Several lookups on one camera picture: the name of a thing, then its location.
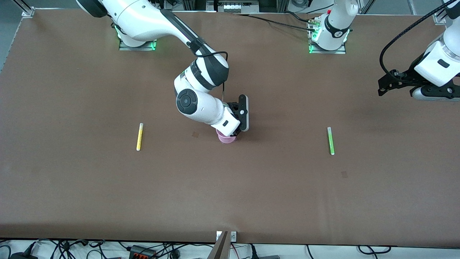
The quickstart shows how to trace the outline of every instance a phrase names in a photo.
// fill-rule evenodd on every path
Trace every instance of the white robot link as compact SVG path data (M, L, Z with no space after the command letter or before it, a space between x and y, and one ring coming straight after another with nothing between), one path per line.
M311 40L325 50L340 48L350 33L350 25L358 11L359 6L356 0L335 0L330 12L315 18L315 21L321 23Z
M383 55L391 44L431 14L446 12L446 30L436 38L403 73L388 71ZM454 83L460 77L460 0L443 0L443 4L412 24L393 39L380 54L380 65L386 72L379 79L379 95L390 90L412 86L410 94L417 100L460 100L460 86Z
M94 17L109 16L121 40L138 47L167 35L187 45L197 57L174 80L176 105L186 117L211 125L225 136L235 136L249 129L248 98L224 103L208 94L223 84L229 66L220 53L190 29L172 12L157 9L147 0L77 0L78 5Z

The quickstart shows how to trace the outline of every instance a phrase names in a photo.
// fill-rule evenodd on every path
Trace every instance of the brown table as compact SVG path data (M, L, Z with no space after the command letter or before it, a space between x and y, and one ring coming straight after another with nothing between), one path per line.
M377 95L380 50L416 18L358 16L347 54L322 55L300 30L178 16L229 52L226 100L249 96L251 129L224 145L177 111L173 79L194 60L178 39L118 51L108 18L38 10L0 74L0 236L459 245L459 104ZM416 27L388 68L442 30Z

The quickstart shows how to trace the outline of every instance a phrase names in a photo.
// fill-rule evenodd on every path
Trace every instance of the gray floor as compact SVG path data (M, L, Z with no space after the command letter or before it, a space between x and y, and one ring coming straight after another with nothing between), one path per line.
M41 8L78 8L75 0L26 0L26 2L30 6ZM316 6L315 2L323 3L325 0L314 0L312 7ZM370 8L369 14L411 14L409 2L408 0L376 0ZM418 15L424 15L441 4L441 0L412 0L412 2L414 4L413 10ZM0 0L0 71L6 61L20 20L21 11L19 8L11 0Z

